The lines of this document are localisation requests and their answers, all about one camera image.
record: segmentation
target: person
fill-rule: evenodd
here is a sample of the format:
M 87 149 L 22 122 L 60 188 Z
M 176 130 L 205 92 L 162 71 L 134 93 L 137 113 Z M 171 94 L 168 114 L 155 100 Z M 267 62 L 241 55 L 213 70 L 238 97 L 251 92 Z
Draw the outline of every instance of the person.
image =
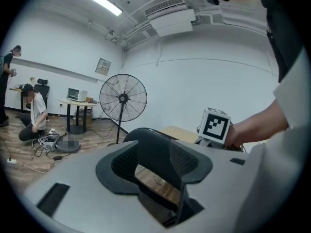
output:
M 0 127 L 9 125 L 9 117 L 5 114 L 4 111 L 5 93 L 9 75 L 11 77 L 16 76 L 16 72 L 10 70 L 11 61 L 13 57 L 20 57 L 20 56 L 21 56 L 21 47 L 20 45 L 17 45 L 4 57 L 3 73 L 0 77 Z
M 267 9 L 267 36 L 278 64 L 280 83 L 295 63 L 303 43 L 293 22 L 276 0 L 261 0 L 261 3 Z M 279 102 L 274 100 L 265 110 L 231 125 L 225 145 L 239 147 L 243 143 L 269 139 L 286 130 L 288 121 L 283 111 Z
M 22 113 L 19 119 L 26 126 L 20 133 L 21 141 L 37 139 L 46 129 L 46 117 L 48 116 L 42 95 L 34 92 L 31 84 L 25 84 L 22 94 L 26 103 L 30 103 L 30 114 Z

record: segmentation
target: wooden floor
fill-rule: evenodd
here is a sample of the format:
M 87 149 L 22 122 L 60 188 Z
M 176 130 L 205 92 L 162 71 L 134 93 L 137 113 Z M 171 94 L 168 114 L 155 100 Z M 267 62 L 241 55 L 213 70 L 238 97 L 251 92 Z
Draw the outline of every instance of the wooden floor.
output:
M 63 161 L 51 160 L 44 154 L 42 154 L 41 157 L 35 157 L 32 160 L 31 154 L 34 149 L 31 146 L 31 141 L 21 142 L 18 138 L 19 132 L 24 128 L 23 123 L 18 118 L 15 118 L 18 112 L 6 111 L 6 113 L 9 116 L 9 126 L 0 128 L 0 136 L 5 142 L 8 150 L 11 152 L 12 159 L 16 159 L 18 162 L 44 173 L 48 172 L 55 165 Z M 105 136 L 108 134 L 109 130 L 112 128 L 113 125 L 114 124 L 110 120 L 92 120 L 90 128 L 95 130 L 101 136 Z M 56 130 L 61 129 L 59 131 L 59 134 L 63 135 L 66 132 L 66 118 L 49 116 L 49 121 L 47 122 L 47 129 L 49 128 L 55 128 Z M 123 141 L 125 136 L 126 133 L 120 131 L 120 142 Z M 81 135 L 75 135 L 74 137 L 80 141 L 81 148 L 78 153 L 67 156 L 64 159 L 71 158 L 77 154 L 101 149 L 103 147 L 106 147 L 110 143 L 114 143 L 117 138 L 117 127 L 115 126 L 110 134 L 104 139 L 102 139 L 99 135 L 95 134 L 92 130 L 88 130 L 86 133 Z M 9 153 L 2 140 L 0 140 L 0 155 L 2 158 L 4 169 L 16 191 L 23 192 L 27 186 L 29 186 L 31 183 L 36 181 L 44 174 L 25 167 L 20 163 L 17 163 L 16 165 L 7 164 L 6 159 L 9 157 Z M 63 154 L 53 152 L 49 153 L 50 157 L 54 157 L 57 155 Z

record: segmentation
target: fan stand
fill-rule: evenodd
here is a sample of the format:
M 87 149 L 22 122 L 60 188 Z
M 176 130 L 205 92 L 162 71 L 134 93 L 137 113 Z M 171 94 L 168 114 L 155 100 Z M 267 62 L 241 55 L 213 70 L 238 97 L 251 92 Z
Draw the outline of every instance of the fan stand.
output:
M 123 110 L 124 110 L 124 105 L 126 105 L 126 103 L 129 101 L 129 97 L 124 93 L 122 93 L 119 96 L 119 102 L 121 104 L 121 111 L 120 111 L 120 116 L 119 116 L 119 125 L 118 125 L 118 132 L 117 132 L 117 141 L 116 144 L 119 143 L 119 134 L 120 134 L 120 127 L 121 127 L 121 121 L 122 121 L 122 114 L 123 114 Z

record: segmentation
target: office chair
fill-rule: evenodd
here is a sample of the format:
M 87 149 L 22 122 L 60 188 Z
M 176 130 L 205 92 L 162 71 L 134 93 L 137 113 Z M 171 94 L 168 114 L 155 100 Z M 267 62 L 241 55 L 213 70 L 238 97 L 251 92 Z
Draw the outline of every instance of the office chair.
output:
M 47 86 L 48 80 L 42 80 L 42 79 L 38 79 L 37 80 L 38 84 L 35 84 L 34 86 L 34 92 L 40 92 L 40 94 L 43 97 L 44 103 L 45 103 L 45 107 L 48 108 L 48 92 L 50 90 L 50 87 Z M 26 108 L 30 109 L 30 103 L 26 104 Z

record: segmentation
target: black table leg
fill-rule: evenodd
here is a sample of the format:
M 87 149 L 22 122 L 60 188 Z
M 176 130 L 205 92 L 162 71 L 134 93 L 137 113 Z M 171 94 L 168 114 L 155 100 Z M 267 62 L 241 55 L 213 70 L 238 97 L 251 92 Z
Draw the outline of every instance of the black table leg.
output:
M 21 113 L 24 113 L 24 106 L 23 106 L 23 104 L 24 104 L 24 101 L 23 101 L 23 93 L 21 92 L 21 93 L 20 93 L 20 112 L 21 112 Z
M 70 132 L 70 104 L 67 104 L 67 132 Z
M 84 106 L 84 111 L 83 111 L 83 132 L 86 132 L 86 112 L 87 112 L 87 106 Z
M 77 112 L 76 112 L 76 125 L 79 125 L 79 111 L 80 111 L 80 107 L 77 106 Z

